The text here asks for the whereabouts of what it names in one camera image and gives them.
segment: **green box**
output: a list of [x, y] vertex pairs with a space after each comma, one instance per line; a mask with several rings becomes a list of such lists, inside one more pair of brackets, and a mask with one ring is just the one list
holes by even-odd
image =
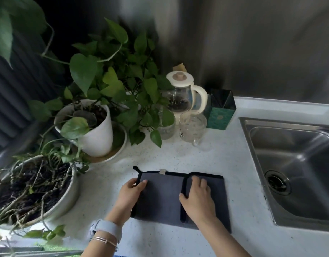
[[204, 110], [207, 128], [225, 130], [235, 110], [236, 104], [232, 91], [211, 89]]

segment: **teapot lid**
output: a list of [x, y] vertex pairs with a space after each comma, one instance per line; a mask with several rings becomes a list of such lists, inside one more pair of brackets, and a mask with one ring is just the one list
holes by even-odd
[[194, 82], [193, 76], [183, 71], [172, 71], [167, 74], [167, 79], [175, 87], [188, 87]]

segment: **teapot handle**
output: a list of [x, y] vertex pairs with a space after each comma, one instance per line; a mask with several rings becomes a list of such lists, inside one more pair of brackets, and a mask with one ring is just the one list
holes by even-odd
[[206, 107], [206, 105], [207, 105], [207, 98], [208, 98], [208, 96], [207, 96], [206, 90], [203, 89], [203, 88], [200, 87], [200, 86], [195, 86], [195, 85], [192, 85], [191, 88], [192, 88], [192, 90], [198, 92], [198, 93], [200, 94], [200, 96], [201, 96], [201, 106], [200, 106], [200, 108], [197, 110], [197, 112], [198, 112], [198, 113], [202, 113], [202, 112], [205, 110], [205, 107]]

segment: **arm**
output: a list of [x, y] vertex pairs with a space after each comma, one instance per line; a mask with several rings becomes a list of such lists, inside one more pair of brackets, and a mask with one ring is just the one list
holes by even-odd
[[217, 257], [251, 257], [215, 216], [211, 190], [205, 179], [193, 176], [188, 198], [180, 194], [179, 199]]
[[[111, 212], [105, 217], [105, 220], [115, 223], [120, 228], [122, 228], [124, 223], [128, 221], [131, 209], [136, 204], [141, 191], [144, 190], [147, 185], [147, 181], [144, 180], [137, 186], [134, 186], [136, 180], [136, 178], [132, 178], [122, 186], [117, 201]], [[98, 231], [94, 236], [102, 237], [117, 245], [117, 239], [110, 233]], [[105, 244], [97, 240], [92, 240], [82, 253], [81, 257], [112, 257], [114, 253], [115, 247], [112, 244]]]

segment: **large white planter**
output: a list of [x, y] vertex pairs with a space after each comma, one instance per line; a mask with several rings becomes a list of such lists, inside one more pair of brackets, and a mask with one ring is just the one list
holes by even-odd
[[[43, 157], [43, 156], [42, 155], [35, 156], [34, 158], [26, 160], [25, 163], [28, 161], [31, 161], [33, 159], [38, 159], [40, 157]], [[45, 221], [51, 221], [51, 220], [57, 219], [57, 218], [63, 216], [64, 214], [66, 214], [74, 206], [74, 204], [76, 203], [76, 201], [79, 197], [79, 180], [77, 177], [77, 168], [74, 164], [71, 165], [70, 168], [72, 168], [71, 182], [69, 183], [69, 186], [68, 186], [66, 192], [64, 193], [62, 198], [58, 201], [58, 203], [56, 203], [54, 205], [54, 207], [52, 207], [49, 211], [44, 213], [43, 219]], [[3, 182], [9, 181], [9, 180], [10, 180], [10, 174], [5, 175], [4, 178], [2, 179]], [[40, 216], [39, 218], [26, 223], [24, 227], [32, 226], [41, 221], [42, 221], [42, 218]], [[12, 225], [8, 225], [8, 224], [0, 225], [0, 229], [4, 229], [4, 230], [11, 230], [12, 227], [13, 227]]]
[[[84, 107], [94, 102], [95, 100], [81, 100], [81, 103]], [[107, 116], [98, 127], [90, 130], [83, 137], [79, 138], [77, 145], [80, 146], [85, 153], [92, 157], [102, 157], [111, 151], [114, 135], [112, 132], [109, 107], [107, 105], [100, 105], [100, 102], [96, 104], [101, 106], [107, 112]], [[56, 115], [54, 124], [56, 125], [57, 123], [63, 121], [66, 115], [72, 115], [73, 112], [74, 108], [72, 104], [65, 106]], [[58, 126], [55, 126], [55, 128], [58, 132], [60, 132]]]

